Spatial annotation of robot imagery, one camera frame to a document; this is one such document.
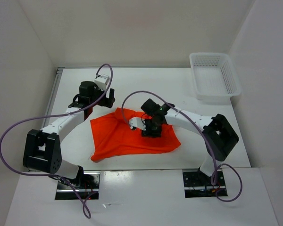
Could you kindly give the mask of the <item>white plastic basket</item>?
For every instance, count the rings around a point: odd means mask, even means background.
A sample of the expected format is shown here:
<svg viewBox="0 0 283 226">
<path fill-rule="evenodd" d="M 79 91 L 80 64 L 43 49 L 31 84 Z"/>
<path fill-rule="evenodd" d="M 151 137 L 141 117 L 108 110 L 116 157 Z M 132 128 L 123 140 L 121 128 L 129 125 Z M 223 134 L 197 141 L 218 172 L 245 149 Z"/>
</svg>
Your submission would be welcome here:
<svg viewBox="0 0 283 226">
<path fill-rule="evenodd" d="M 241 94 L 241 85 L 228 54 L 198 52 L 189 55 L 197 99 L 224 102 Z"/>
</svg>

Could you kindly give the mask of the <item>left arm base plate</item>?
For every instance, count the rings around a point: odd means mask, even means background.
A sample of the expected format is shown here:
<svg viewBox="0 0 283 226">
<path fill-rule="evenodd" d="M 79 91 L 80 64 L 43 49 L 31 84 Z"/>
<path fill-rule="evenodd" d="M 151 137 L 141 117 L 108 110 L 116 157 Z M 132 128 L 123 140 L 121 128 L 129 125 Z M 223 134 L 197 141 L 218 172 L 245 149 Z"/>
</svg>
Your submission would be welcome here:
<svg viewBox="0 0 283 226">
<path fill-rule="evenodd" d="M 87 180 L 83 184 L 79 186 L 73 185 L 73 187 L 83 200 L 86 198 L 88 200 L 98 200 L 101 172 L 85 171 L 84 174 L 87 175 Z M 78 200 L 78 198 L 69 185 L 64 181 L 58 181 L 55 200 Z"/>
</svg>

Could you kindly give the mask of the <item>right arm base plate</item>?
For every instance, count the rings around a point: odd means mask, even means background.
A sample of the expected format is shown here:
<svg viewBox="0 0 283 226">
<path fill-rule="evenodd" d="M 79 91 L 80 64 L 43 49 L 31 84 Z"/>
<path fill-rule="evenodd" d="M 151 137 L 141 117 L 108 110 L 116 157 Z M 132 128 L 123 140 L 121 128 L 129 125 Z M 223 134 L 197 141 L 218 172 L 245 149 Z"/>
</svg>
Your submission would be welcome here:
<svg viewBox="0 0 283 226">
<path fill-rule="evenodd" d="M 212 185 L 210 178 L 199 170 L 183 170 L 183 186 L 185 198 L 202 198 L 228 196 L 223 172 L 220 170 L 217 173 L 218 181 L 216 185 Z"/>
</svg>

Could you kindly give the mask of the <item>orange mesh shorts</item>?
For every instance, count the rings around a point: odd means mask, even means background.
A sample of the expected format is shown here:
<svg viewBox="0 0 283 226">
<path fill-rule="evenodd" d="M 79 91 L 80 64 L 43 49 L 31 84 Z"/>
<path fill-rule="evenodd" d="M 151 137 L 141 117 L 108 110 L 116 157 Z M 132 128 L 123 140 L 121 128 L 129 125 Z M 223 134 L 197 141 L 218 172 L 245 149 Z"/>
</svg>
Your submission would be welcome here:
<svg viewBox="0 0 283 226">
<path fill-rule="evenodd" d="M 181 145 L 170 125 L 162 126 L 162 135 L 158 138 L 143 137 L 140 129 L 131 130 L 120 108 L 90 120 L 90 124 L 95 148 L 93 162 L 122 155 L 169 153 Z"/>
</svg>

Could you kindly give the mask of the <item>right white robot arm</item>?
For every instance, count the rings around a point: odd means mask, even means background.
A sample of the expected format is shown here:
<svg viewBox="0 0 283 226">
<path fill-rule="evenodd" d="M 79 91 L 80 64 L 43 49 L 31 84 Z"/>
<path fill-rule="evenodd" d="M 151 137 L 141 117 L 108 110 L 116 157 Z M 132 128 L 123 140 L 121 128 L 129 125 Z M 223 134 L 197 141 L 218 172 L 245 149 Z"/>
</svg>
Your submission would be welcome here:
<svg viewBox="0 0 283 226">
<path fill-rule="evenodd" d="M 222 114 L 199 115 L 180 109 L 171 103 L 160 106 L 150 98 L 141 109 L 150 116 L 150 119 L 146 120 L 146 132 L 159 129 L 162 125 L 171 125 L 194 132 L 204 139 L 208 156 L 197 174 L 198 181 L 202 185 L 208 185 L 214 180 L 216 168 L 226 160 L 239 142 L 237 133 Z"/>
</svg>

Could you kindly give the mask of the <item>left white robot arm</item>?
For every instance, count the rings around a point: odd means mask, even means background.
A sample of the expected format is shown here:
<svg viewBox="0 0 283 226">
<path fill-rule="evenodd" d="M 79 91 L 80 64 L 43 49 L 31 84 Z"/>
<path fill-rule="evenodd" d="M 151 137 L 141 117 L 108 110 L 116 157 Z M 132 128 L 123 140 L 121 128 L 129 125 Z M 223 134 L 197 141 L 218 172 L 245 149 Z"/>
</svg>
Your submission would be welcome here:
<svg viewBox="0 0 283 226">
<path fill-rule="evenodd" d="M 110 79 L 98 77 L 94 81 L 83 81 L 79 93 L 67 107 L 65 116 L 57 118 L 48 126 L 28 132 L 23 156 L 23 166 L 45 172 L 52 178 L 64 177 L 74 188 L 80 188 L 89 180 L 83 167 L 62 159 L 61 142 L 78 125 L 83 123 L 99 105 L 111 108 L 115 101 Z"/>
</svg>

